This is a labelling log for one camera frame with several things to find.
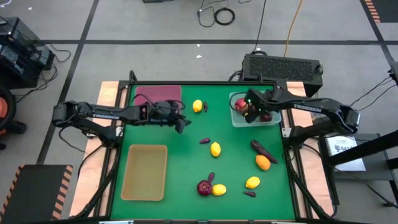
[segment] gray floor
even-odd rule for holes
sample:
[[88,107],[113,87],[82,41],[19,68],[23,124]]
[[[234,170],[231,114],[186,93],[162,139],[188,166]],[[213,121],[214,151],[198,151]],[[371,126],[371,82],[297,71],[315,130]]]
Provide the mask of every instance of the gray floor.
[[[40,38],[79,40],[93,0],[16,1],[0,9],[2,16],[19,16]],[[162,4],[143,4],[141,0],[100,0],[91,23],[88,40],[254,40],[261,17],[262,1],[238,4],[229,0],[236,13],[230,26],[200,27],[196,11],[200,0],[176,0]],[[285,40],[298,1],[268,0],[260,39]],[[204,12],[202,23],[211,22]],[[385,40],[398,39],[398,24],[378,24]],[[291,34],[292,40],[377,40],[359,0],[304,0]],[[77,45],[58,44],[71,50]],[[73,74],[66,100],[96,102],[102,81],[126,80],[133,69],[139,80],[227,80],[240,69],[244,54],[253,50],[250,44],[85,44]],[[283,56],[284,45],[259,45],[269,55]],[[398,46],[389,50],[398,58]],[[388,62],[379,45],[290,45],[288,57],[321,61],[325,73],[319,96],[351,103],[387,77]],[[8,149],[0,152],[0,198],[7,194],[12,177],[20,164],[34,164],[50,123],[52,106],[57,103],[71,67],[72,58],[57,63],[58,77],[46,90],[28,96],[18,104],[16,119],[26,122],[23,135],[7,136],[2,141]],[[366,106],[389,85],[378,88],[356,108]],[[361,113],[361,133],[386,134],[398,126],[397,88],[388,91],[372,107]],[[72,164],[77,167],[83,154],[69,148],[57,136],[51,141],[45,164]],[[79,148],[86,138],[72,128],[64,136]],[[398,151],[388,151],[398,156]],[[67,217],[75,189],[76,177],[68,193],[63,217]],[[377,190],[393,200],[388,183],[371,182]],[[337,182],[341,220],[393,223],[398,218],[394,208],[383,208],[379,198],[362,183]]]

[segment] beige tray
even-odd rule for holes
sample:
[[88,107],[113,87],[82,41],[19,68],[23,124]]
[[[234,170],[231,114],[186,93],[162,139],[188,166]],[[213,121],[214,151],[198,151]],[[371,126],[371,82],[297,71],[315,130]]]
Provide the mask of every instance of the beige tray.
[[121,198],[160,201],[164,196],[167,166],[165,145],[131,145]]

